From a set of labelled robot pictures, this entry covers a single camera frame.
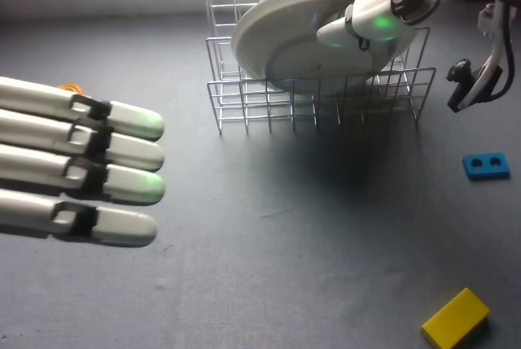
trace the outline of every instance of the orange ring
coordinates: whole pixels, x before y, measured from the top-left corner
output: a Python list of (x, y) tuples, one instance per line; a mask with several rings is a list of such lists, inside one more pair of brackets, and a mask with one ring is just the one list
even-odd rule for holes
[(61, 90), (72, 91), (77, 94), (83, 94), (83, 89), (76, 83), (63, 83), (62, 85), (59, 85), (58, 88)]

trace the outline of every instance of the dish rack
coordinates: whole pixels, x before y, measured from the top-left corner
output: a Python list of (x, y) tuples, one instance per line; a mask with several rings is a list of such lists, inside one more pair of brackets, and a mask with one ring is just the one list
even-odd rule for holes
[[(278, 80), (258, 80), (248, 77), (238, 65), (231, 50), (231, 35), (241, 16), (262, 0), (205, 0), (211, 37), (206, 40), (212, 81), (208, 82), (208, 96), (213, 115), (222, 133), (223, 124), (244, 123), (246, 131), (252, 121), (267, 121), (269, 130), (275, 120), (289, 120), (293, 129), (297, 121), (310, 120), (318, 128), (333, 121), (342, 125), (353, 117), (366, 122), (378, 113), (409, 111), (419, 122), (434, 80), (435, 68), (421, 68), (430, 29), (418, 28), (418, 35), (402, 55), (392, 60), (378, 75), (353, 90), (348, 82), (355, 76), (334, 77), (344, 82), (344, 91), (329, 94), (323, 83), (332, 77), (288, 77), (292, 90), (277, 89)], [(300, 85), (309, 95), (300, 95)], [(309, 92), (309, 86), (316, 87)]]

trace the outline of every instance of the blue block with two holes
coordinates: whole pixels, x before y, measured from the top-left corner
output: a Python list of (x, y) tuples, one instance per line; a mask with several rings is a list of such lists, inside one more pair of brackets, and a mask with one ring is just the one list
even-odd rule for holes
[(463, 158), (466, 176), (472, 181), (498, 180), (510, 177), (510, 169), (501, 152), (467, 155)]

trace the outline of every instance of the robotic hand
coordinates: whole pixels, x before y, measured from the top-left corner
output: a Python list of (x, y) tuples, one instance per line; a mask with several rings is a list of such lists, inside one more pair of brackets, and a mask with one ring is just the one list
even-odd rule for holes
[(153, 111), (0, 77), (0, 232), (148, 245), (150, 216), (51, 196), (158, 203), (164, 154), (154, 141), (163, 130)]
[[(421, 24), (440, 5), (441, 0), (355, 0), (345, 11), (328, 20), (317, 32), (323, 44), (335, 46), (358, 39), (361, 50), (370, 41), (392, 41)], [(476, 103), (501, 98), (514, 79), (514, 55), (510, 43), (510, 23), (515, 7), (521, 0), (494, 0), (479, 15), (479, 28), (493, 40), (490, 58), (483, 67), (471, 71), (471, 62), (464, 59), (449, 71), (447, 79), (458, 83), (448, 105), (458, 112)], [(508, 77), (503, 88), (493, 93), (502, 74), (499, 66), (506, 54)]]

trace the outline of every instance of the yellow rectangular block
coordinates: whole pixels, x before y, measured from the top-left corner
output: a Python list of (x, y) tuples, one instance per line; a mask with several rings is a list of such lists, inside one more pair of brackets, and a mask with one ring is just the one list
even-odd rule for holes
[(422, 334), (437, 349), (451, 349), (487, 317), (490, 310), (468, 288), (422, 326)]

